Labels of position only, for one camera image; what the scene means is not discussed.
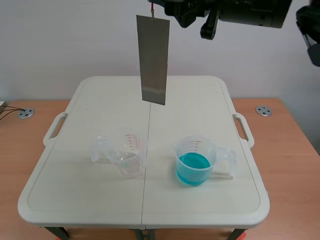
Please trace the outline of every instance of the cable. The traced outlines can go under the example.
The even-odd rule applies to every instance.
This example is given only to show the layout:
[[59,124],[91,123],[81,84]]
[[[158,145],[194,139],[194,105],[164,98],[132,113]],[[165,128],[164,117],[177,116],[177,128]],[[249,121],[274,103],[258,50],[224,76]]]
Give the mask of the cable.
[[151,16],[154,18],[155,17],[155,10],[154,10],[154,3],[151,3]]
[[4,107],[5,108],[12,108],[12,109],[19,109],[19,110],[25,111],[25,109],[20,108],[20,107],[15,107],[15,106],[4,106]]
[[7,115],[9,115],[10,113],[13,113],[13,112],[15,112],[15,111],[20,111],[20,109],[15,109],[15,110],[12,110],[12,111],[8,112],[6,115],[4,115],[2,118],[0,118],[0,121],[1,121],[5,116],[7,116]]
[[0,111],[0,113],[7,112],[7,111],[13,111],[13,109],[3,110],[3,111]]

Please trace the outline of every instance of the plastic measuring cup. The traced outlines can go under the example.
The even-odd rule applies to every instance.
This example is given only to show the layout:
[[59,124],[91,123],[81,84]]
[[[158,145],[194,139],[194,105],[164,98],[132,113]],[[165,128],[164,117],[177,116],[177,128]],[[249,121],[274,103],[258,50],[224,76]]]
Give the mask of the plastic measuring cup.
[[122,176],[132,178],[141,174],[147,162],[147,141],[130,130],[118,130],[110,137],[97,137],[91,148],[93,162],[103,153]]
[[176,172],[186,184],[200,185],[210,176],[219,161],[229,163],[229,175],[237,171],[236,154],[229,148],[217,147],[201,135],[188,135],[172,146],[176,156]]

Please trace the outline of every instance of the blue liquid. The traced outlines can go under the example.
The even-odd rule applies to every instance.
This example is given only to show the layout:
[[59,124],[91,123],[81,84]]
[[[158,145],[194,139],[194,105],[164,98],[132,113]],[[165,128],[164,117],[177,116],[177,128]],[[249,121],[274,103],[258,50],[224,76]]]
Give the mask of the blue liquid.
[[[210,162],[201,154],[195,152],[189,152],[180,157],[180,161],[185,165],[194,169],[206,169],[210,167]],[[206,171],[196,171],[189,169],[180,164],[180,169],[177,169],[178,177],[186,184],[199,185],[202,184],[206,179]]]

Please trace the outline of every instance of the wooden table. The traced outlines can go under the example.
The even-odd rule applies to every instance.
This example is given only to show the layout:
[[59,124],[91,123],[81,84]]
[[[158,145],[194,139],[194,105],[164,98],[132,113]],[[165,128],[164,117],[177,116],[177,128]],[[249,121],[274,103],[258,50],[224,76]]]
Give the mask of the wooden table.
[[[34,116],[11,113],[0,121],[0,240],[54,240],[44,228],[20,218],[17,202],[43,150],[43,137],[69,101],[16,101],[11,106],[35,108]],[[320,157],[279,99],[234,99],[255,139],[252,153],[270,198],[270,213],[246,240],[318,239],[320,229]],[[273,110],[270,117],[255,112]],[[71,239],[132,239],[126,229],[67,228]],[[231,229],[160,229],[157,240],[224,240]]]

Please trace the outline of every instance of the metal plate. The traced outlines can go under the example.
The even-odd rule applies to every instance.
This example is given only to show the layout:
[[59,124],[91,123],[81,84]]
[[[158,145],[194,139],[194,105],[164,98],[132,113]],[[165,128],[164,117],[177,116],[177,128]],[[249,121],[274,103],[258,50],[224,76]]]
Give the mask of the metal plate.
[[255,108],[255,111],[261,115],[261,116],[264,116],[264,117],[269,117],[271,114],[272,114],[272,110],[267,107],[267,106],[264,106],[264,105],[261,105],[261,106],[257,106]]
[[142,100],[165,105],[170,21],[136,16]]
[[20,119],[26,119],[31,117],[33,114],[35,114],[34,108],[26,108],[25,111],[19,111],[18,118]]

